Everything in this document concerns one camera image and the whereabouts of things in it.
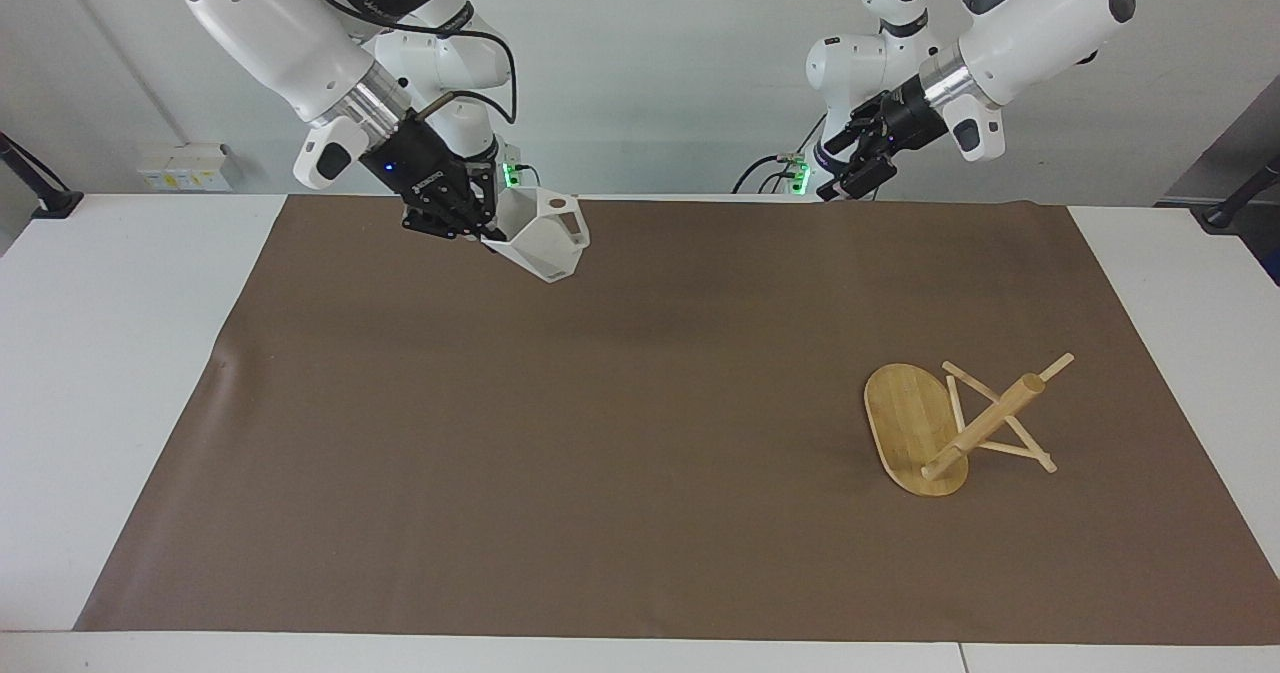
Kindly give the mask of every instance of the brown paper sheet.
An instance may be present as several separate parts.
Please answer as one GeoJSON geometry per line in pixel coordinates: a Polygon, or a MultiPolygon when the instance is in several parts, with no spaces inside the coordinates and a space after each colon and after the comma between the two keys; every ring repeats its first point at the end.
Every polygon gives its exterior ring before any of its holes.
{"type": "Polygon", "coordinates": [[[590,203],[553,287],[398,214],[289,200],[78,629],[1280,644],[1065,209],[590,203]],[[1064,351],[1021,417],[1060,473],[886,476],[883,363],[1064,351]]]}

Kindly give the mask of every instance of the green led light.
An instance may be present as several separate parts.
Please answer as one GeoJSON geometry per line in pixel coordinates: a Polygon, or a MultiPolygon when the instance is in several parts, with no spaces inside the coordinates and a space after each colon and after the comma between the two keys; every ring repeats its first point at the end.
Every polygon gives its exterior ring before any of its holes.
{"type": "Polygon", "coordinates": [[[813,170],[809,170],[808,162],[800,162],[800,175],[791,180],[791,193],[804,194],[804,191],[809,187],[809,177],[813,175],[813,170]]]}

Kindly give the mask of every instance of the wooden stand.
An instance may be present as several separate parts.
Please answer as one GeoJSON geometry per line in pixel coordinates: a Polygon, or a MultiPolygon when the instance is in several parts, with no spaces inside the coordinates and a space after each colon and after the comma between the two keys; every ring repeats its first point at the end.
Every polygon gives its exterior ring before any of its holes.
{"type": "Polygon", "coordinates": [[[950,362],[942,363],[946,389],[923,368],[905,363],[879,368],[867,383],[864,399],[884,471],[899,486],[919,496],[946,496],[960,490],[969,476],[969,454],[978,448],[1029,458],[1044,471],[1056,472],[1051,455],[1016,415],[1043,394],[1046,383],[1074,360],[1074,354],[1065,354],[1042,374],[1025,374],[1004,395],[996,395],[950,362]],[[965,424],[960,408],[957,380],[991,400],[972,424],[965,424]],[[988,441],[1006,425],[1025,448],[988,441]]]}

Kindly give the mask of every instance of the silver metal joint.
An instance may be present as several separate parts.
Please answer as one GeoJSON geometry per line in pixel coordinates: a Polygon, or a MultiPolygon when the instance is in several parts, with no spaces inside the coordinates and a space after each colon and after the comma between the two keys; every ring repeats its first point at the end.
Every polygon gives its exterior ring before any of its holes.
{"type": "Polygon", "coordinates": [[[412,99],[408,91],[401,88],[387,68],[374,63],[355,88],[343,95],[338,104],[333,104],[323,116],[311,122],[311,127],[319,129],[347,116],[366,132],[369,147],[378,148],[399,129],[410,105],[412,99]]]}
{"type": "Polygon", "coordinates": [[[959,45],[952,45],[922,64],[920,86],[924,88],[924,100],[928,100],[934,111],[942,111],[943,105],[964,95],[973,95],[987,107],[1000,107],[969,72],[959,45]]]}

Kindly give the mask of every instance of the wooden stick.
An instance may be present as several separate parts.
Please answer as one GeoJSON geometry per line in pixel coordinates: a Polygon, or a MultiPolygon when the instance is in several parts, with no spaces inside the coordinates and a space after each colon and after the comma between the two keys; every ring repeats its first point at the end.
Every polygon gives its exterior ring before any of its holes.
{"type": "Polygon", "coordinates": [[[1019,377],[1018,383],[1009,386],[1005,395],[1001,395],[996,403],[983,409],[982,415],[978,415],[978,418],[974,418],[973,424],[969,424],[965,430],[960,431],[956,440],[947,444],[941,453],[924,464],[924,468],[920,470],[924,480],[938,480],[942,473],[947,472],[947,468],[959,463],[960,459],[973,453],[983,441],[987,441],[992,432],[996,432],[1005,424],[1005,418],[1010,417],[1010,415],[1018,415],[1020,409],[1027,408],[1030,400],[1036,400],[1042,392],[1044,392],[1044,381],[1037,374],[1025,374],[1025,376],[1019,377]]]}
{"type": "Polygon", "coordinates": [[[1052,366],[1044,368],[1044,371],[1041,374],[1041,380],[1044,383],[1052,381],[1053,376],[1057,376],[1057,374],[1062,372],[1068,366],[1070,366],[1070,363],[1075,363],[1075,357],[1074,354],[1068,353],[1064,357],[1056,360],[1052,363],[1052,366]]]}
{"type": "Polygon", "coordinates": [[[964,430],[964,408],[960,408],[960,390],[956,388],[956,377],[947,376],[947,392],[951,392],[951,412],[956,417],[956,434],[964,430]]]}
{"type": "Polygon", "coordinates": [[[996,392],[988,389],[986,383],[979,381],[978,377],[970,376],[970,374],[965,374],[964,371],[960,370],[959,366],[951,363],[950,360],[947,360],[946,363],[942,363],[942,370],[946,371],[947,374],[952,374],[952,376],[955,377],[959,377],[960,383],[964,383],[964,385],[966,386],[972,386],[973,390],[979,392],[983,397],[987,398],[987,400],[992,400],[992,403],[1000,403],[1000,397],[996,395],[996,392]]]}
{"type": "Polygon", "coordinates": [[[1039,457],[1032,453],[1032,450],[1028,450],[1025,448],[1018,448],[1016,445],[1006,445],[1002,444],[1001,441],[984,441],[984,444],[979,445],[978,448],[983,450],[992,450],[993,453],[1018,455],[1018,458],[1029,458],[1033,461],[1039,459],[1039,457]]]}
{"type": "Polygon", "coordinates": [[[1046,450],[1039,447],[1038,441],[1033,439],[1030,432],[1027,431],[1027,427],[1023,426],[1023,422],[1019,421],[1019,418],[1014,418],[1010,415],[1010,417],[1005,418],[1005,424],[1009,424],[1009,427],[1014,430],[1015,435],[1018,436],[1018,440],[1023,441],[1023,445],[1025,445],[1028,450],[1032,450],[1032,454],[1037,461],[1039,461],[1039,463],[1044,468],[1044,472],[1057,473],[1057,464],[1053,463],[1053,459],[1050,458],[1048,453],[1046,453],[1046,450]]]}

